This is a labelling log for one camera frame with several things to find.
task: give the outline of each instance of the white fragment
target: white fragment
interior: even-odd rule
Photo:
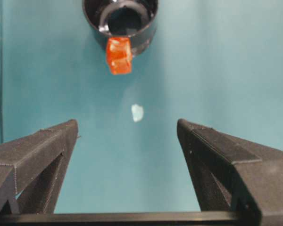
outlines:
[[[139,122],[143,119],[144,111],[142,106],[134,104],[131,106],[131,111],[134,122]]]

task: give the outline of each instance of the blue table surface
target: blue table surface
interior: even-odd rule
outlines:
[[[283,150],[283,0],[161,0],[125,76],[80,0],[1,3],[4,141],[79,122],[56,212],[199,210],[179,118]]]

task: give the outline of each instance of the orange object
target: orange object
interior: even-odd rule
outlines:
[[[132,52],[129,38],[109,38],[106,49],[107,63],[111,73],[128,74],[132,71]]]

